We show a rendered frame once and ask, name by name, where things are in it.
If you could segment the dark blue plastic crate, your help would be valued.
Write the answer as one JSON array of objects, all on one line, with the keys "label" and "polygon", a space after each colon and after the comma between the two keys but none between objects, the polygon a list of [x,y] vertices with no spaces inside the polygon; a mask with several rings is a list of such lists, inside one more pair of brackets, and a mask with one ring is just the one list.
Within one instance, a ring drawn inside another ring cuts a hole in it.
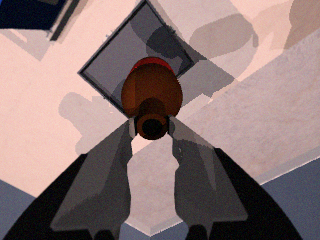
[{"label": "dark blue plastic crate", "polygon": [[0,29],[50,30],[66,0],[0,0]]}]

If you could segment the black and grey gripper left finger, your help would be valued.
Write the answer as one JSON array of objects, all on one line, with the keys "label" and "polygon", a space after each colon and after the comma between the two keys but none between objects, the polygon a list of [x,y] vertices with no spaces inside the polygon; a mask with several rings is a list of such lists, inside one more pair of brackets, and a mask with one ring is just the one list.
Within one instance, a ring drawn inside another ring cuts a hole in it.
[{"label": "black and grey gripper left finger", "polygon": [[3,240],[94,240],[110,230],[119,240],[131,207],[127,164],[138,136],[132,116],[79,155],[21,214]]}]

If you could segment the grey metal rail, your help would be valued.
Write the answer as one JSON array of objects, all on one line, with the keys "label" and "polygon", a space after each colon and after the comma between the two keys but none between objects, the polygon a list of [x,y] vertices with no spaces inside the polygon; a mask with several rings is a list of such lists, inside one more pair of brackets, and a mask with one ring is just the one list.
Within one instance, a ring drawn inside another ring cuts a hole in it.
[{"label": "grey metal rail", "polygon": [[[61,33],[62,29],[64,28],[66,22],[68,21],[69,17],[71,16],[72,12],[74,11],[75,7],[77,6],[79,0],[66,0],[63,7],[61,8],[58,16],[56,17],[53,25],[51,26],[48,34],[46,35],[45,39],[48,41],[56,41],[59,34]],[[169,29],[172,31],[174,36],[177,38],[178,34],[172,27],[172,25],[169,27]],[[103,41],[112,34],[112,30],[110,30],[104,37]]]}]

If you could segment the brown bottle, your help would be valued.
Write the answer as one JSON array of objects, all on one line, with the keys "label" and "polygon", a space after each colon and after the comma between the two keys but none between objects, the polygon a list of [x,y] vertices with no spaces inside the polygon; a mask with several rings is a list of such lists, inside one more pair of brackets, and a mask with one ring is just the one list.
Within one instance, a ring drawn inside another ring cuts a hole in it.
[{"label": "brown bottle", "polygon": [[182,88],[172,68],[153,56],[136,62],[121,90],[123,109],[129,118],[138,116],[137,132],[146,140],[167,133],[166,115],[176,117],[182,102]]}]

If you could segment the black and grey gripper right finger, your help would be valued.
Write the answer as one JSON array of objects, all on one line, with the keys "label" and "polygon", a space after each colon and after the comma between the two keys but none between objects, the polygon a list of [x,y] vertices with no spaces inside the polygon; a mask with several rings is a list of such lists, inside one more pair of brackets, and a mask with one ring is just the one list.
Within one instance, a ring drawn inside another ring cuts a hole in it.
[{"label": "black and grey gripper right finger", "polygon": [[166,117],[179,163],[175,211],[188,229],[203,225],[208,240],[303,240],[275,200],[221,148]]}]

